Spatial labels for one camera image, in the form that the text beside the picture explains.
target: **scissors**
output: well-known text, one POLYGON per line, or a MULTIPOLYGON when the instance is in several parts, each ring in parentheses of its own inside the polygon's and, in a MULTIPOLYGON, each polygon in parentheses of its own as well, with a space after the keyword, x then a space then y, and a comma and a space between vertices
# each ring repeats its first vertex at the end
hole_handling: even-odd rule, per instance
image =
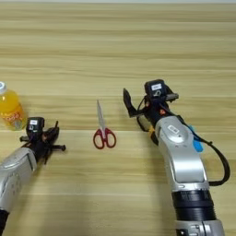
POLYGON ((108 148, 114 148, 116 145, 116 137, 113 131, 107 128, 105 125, 102 110, 100 107, 100 102, 98 100, 97 100, 97 110, 98 110, 100 128, 96 131, 96 133, 93 136, 94 146, 97 149, 104 149, 106 143, 108 148))

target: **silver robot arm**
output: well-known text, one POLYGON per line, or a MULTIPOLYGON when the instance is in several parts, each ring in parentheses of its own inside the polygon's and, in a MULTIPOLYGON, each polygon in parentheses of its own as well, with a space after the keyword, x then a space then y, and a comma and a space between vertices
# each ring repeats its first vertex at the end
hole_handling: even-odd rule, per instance
POLYGON ((44 119, 31 117, 28 119, 27 136, 20 141, 27 142, 17 149, 0 164, 0 235, 6 226, 6 221, 16 202, 23 184, 27 183, 32 173, 37 169, 38 162, 44 159, 45 163, 55 149, 65 151, 65 145, 53 143, 59 136, 59 127, 43 131, 44 119))
POLYGON ((136 117, 140 128, 148 129, 139 120, 140 115, 151 123, 152 141, 165 159, 166 173, 176 212, 177 236, 224 236, 224 229, 217 219, 209 186, 219 186, 230 178, 230 166, 224 155, 212 142, 198 136, 169 109, 167 101, 179 98, 162 79, 145 84, 146 95, 136 109, 129 92, 124 88, 124 104, 130 117, 136 117), (222 180, 209 182, 195 143, 204 142, 218 154, 223 167, 222 180))
POLYGON ((22 184, 30 180, 37 168, 32 150, 20 147, 0 165, 0 235, 2 235, 7 217, 18 198, 22 184))
POLYGON ((194 136, 175 116, 160 119, 155 128, 165 159, 176 211, 178 236, 224 236, 216 218, 206 171, 195 150, 194 136))

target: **bottle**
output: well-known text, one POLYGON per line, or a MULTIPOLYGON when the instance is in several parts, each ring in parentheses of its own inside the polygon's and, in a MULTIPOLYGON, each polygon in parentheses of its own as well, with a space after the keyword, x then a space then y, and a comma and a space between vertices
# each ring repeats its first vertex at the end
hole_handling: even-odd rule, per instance
POLYGON ((4 82, 0 82, 0 114, 11 130, 21 130, 27 123, 17 93, 7 89, 4 82))

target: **scissor blade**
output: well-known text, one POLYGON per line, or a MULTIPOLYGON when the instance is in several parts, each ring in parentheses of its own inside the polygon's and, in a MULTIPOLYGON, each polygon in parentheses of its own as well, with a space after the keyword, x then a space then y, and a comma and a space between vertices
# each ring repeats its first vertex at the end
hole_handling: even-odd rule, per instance
POLYGON ((102 110, 101 110, 101 106, 100 106, 100 102, 97 100, 97 109, 98 109, 98 116, 99 116, 99 124, 100 124, 100 128, 102 129, 102 131, 105 131, 105 121, 103 118, 103 114, 102 114, 102 110))

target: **red scissor handle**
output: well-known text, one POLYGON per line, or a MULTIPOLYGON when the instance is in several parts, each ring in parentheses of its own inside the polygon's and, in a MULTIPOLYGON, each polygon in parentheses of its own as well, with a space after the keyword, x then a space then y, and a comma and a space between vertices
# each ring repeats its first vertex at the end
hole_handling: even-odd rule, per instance
POLYGON ((116 136, 115 134, 113 133, 112 130, 106 128, 105 129, 105 137, 103 137, 102 135, 102 131, 100 129, 98 129, 96 131, 96 133, 94 134, 93 136, 93 143, 94 143, 94 146, 97 148, 97 149, 104 149, 105 147, 105 143, 107 144, 107 147, 108 148, 114 148, 115 145, 116 145, 116 136), (101 141, 101 145, 99 146, 96 142, 96 137, 99 136, 100 137, 100 141, 101 141), (109 136, 112 136, 113 137, 113 143, 111 144, 109 140, 111 140, 109 138, 109 136))
POLYGON ((114 148, 115 145, 116 145, 116 136, 114 134, 114 132, 112 130, 110 130, 109 128, 105 128, 105 136, 106 136, 106 140, 104 140, 106 143, 107 143, 107 147, 108 148, 114 148), (113 137, 113 143, 110 144, 109 140, 111 140, 109 138, 109 136, 112 136, 113 137))
POLYGON ((94 146, 97 148, 97 149, 104 149, 105 147, 105 141, 103 139, 103 136, 102 136, 102 131, 100 129, 98 129, 96 131, 96 133, 94 134, 93 136, 93 144, 94 146), (96 137, 99 136, 100 137, 100 141, 101 141, 101 146, 99 146, 96 142, 96 137))

